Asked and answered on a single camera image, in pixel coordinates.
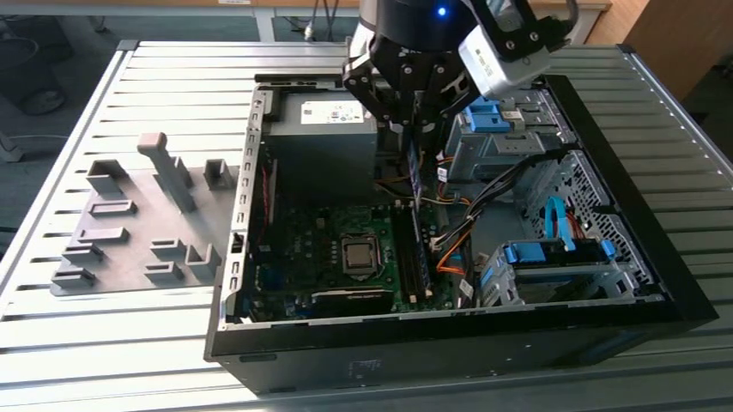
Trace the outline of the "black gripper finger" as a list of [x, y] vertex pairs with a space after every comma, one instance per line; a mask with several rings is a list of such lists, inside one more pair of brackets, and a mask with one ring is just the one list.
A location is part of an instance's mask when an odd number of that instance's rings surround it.
[[414, 126], [414, 92], [386, 82], [370, 57], [350, 58], [342, 67], [342, 83], [375, 119], [403, 134]]
[[424, 90], [416, 95], [415, 123], [419, 131], [423, 134], [441, 131], [443, 125], [475, 100], [478, 94], [473, 80], [463, 70], [457, 73], [434, 70]]

